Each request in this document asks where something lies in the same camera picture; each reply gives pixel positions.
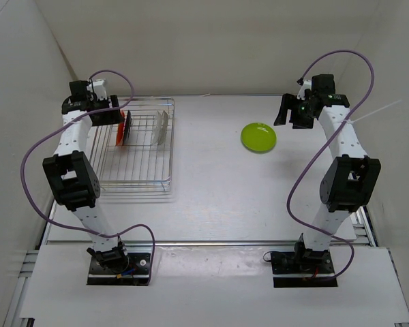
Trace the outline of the orange plate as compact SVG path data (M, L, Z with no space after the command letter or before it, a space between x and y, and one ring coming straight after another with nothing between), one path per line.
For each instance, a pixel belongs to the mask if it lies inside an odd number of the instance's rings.
M123 142L123 137L124 137L124 129L125 129L125 113L124 111L120 111L121 116L123 118L123 120L118 124L117 127L117 135L116 135L116 142L115 145L116 146L120 146Z

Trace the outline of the green plate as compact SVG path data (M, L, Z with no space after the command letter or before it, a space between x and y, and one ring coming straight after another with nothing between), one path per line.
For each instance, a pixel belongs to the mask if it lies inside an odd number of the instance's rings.
M250 123L241 131L241 143L255 153L271 151L277 142L274 130L264 123Z

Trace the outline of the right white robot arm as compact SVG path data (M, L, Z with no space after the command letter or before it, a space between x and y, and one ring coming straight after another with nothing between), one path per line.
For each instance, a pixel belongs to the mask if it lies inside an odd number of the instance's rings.
M303 273L326 261L332 236L351 213L369 202L380 173L379 159L369 157L346 120L349 112L347 97L335 91L333 75L320 74L303 80L297 95L283 95L274 122L291 123L295 129L311 129L319 122L333 159L320 183L322 204L313 226L294 247L293 266Z

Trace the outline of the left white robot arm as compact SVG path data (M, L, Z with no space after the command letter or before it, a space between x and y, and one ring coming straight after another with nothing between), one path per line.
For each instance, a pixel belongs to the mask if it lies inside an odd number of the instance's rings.
M104 79L73 81L70 91L61 109L66 128L53 156L44 159L42 166L57 204L89 230L93 245L88 253L101 267L121 273L130 257L96 203L102 188L85 149L92 127L122 124L125 116L117 108L117 96L107 94Z

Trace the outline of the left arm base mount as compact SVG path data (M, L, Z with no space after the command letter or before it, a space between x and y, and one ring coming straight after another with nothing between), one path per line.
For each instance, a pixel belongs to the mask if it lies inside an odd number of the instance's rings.
M124 263L110 268L91 258L87 285L148 286L151 280L152 259L152 253L133 251L127 254Z

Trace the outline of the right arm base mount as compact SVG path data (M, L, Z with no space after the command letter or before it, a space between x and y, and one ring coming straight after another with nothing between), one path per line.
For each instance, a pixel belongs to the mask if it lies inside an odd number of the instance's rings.
M274 288L338 286L329 251L310 251L297 243L292 251L268 251L262 259L271 265Z

